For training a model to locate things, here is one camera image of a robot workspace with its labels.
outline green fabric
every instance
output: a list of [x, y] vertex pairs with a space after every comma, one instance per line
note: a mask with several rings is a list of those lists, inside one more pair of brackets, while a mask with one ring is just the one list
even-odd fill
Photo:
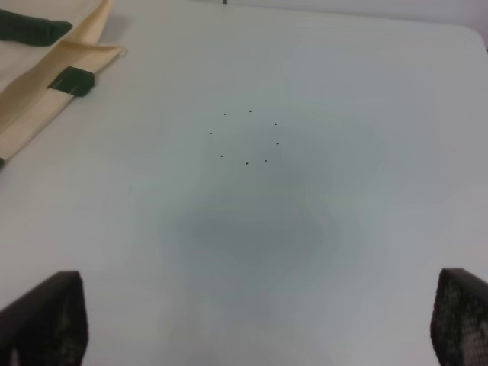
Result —
[[30, 46], [50, 46], [71, 28], [68, 21], [48, 21], [0, 10], [0, 40], [13, 40]]
[[84, 97], [95, 86], [95, 74], [93, 72], [66, 67], [48, 88], [60, 90], [76, 97]]

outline dark green strap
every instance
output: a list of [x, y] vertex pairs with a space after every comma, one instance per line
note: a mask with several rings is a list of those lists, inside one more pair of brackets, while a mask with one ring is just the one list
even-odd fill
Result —
[[66, 67], [48, 88], [60, 90], [76, 97], [84, 97], [95, 86], [95, 74], [93, 72]]
[[13, 40], [30, 46], [50, 46], [72, 27], [68, 21], [48, 21], [0, 10], [0, 40]]

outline table surface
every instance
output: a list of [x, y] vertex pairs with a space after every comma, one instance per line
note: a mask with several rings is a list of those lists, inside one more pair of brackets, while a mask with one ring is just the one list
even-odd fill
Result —
[[119, 0], [129, 53], [0, 174], [0, 303], [85, 280], [86, 364], [437, 364], [488, 278], [488, 59], [462, 27]]

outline tan bag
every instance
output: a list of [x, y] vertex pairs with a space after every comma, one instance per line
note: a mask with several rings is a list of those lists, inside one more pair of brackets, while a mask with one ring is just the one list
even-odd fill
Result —
[[0, 0], [1, 10], [72, 25], [51, 46], [0, 40], [0, 158], [20, 151], [77, 95], [82, 85], [73, 86], [73, 72], [94, 77], [124, 52], [98, 44], [112, 5], [113, 0]]

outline white table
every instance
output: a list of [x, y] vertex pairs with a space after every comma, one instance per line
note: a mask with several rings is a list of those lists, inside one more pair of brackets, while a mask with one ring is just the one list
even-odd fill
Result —
[[183, 0], [115, 36], [0, 173], [0, 304], [80, 270], [86, 364], [437, 364], [438, 273], [488, 278], [480, 37]]

